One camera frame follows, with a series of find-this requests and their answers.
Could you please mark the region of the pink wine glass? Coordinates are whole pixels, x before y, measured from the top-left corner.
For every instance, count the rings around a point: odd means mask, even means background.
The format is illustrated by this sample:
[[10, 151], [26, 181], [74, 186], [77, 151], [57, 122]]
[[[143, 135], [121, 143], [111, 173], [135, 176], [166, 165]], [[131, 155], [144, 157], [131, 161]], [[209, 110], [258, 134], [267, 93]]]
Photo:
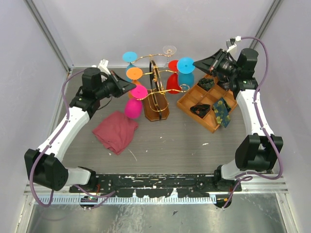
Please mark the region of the pink wine glass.
[[143, 85], [138, 84], [129, 93], [132, 97], [127, 102], [124, 113], [128, 118], [136, 119], [141, 115], [143, 109], [142, 100], [147, 97], [148, 91]]

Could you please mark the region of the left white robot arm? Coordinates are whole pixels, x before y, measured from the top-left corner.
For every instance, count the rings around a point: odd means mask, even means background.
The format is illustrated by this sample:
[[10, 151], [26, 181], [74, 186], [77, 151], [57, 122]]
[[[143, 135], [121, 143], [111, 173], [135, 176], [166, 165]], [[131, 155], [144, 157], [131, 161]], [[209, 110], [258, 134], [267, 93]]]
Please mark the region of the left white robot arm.
[[66, 114], [53, 133], [37, 149], [24, 155], [30, 189], [35, 184], [53, 191], [64, 186], [79, 185], [86, 192], [97, 188], [96, 172], [85, 167], [66, 168], [63, 158], [78, 132], [92, 119], [105, 98], [119, 98], [136, 88], [114, 71], [105, 73], [97, 67], [82, 72], [82, 85], [70, 103], [65, 102]]

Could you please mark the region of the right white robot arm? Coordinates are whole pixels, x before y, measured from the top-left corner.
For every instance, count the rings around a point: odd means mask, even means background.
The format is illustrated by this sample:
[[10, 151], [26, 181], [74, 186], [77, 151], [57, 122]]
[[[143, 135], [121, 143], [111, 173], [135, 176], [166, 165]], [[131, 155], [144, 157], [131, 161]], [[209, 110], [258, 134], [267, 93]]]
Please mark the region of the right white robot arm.
[[280, 162], [283, 139], [271, 130], [261, 106], [260, 87], [253, 76], [258, 55], [256, 50], [245, 48], [234, 60], [229, 52], [220, 49], [214, 55], [193, 63], [210, 76], [229, 79], [230, 90], [240, 107], [246, 129], [246, 138], [236, 149], [235, 159], [214, 171], [213, 185], [218, 191], [225, 191], [230, 181], [243, 177], [259, 176], [277, 180], [282, 176], [282, 164], [276, 176], [264, 174], [272, 170], [276, 162]]

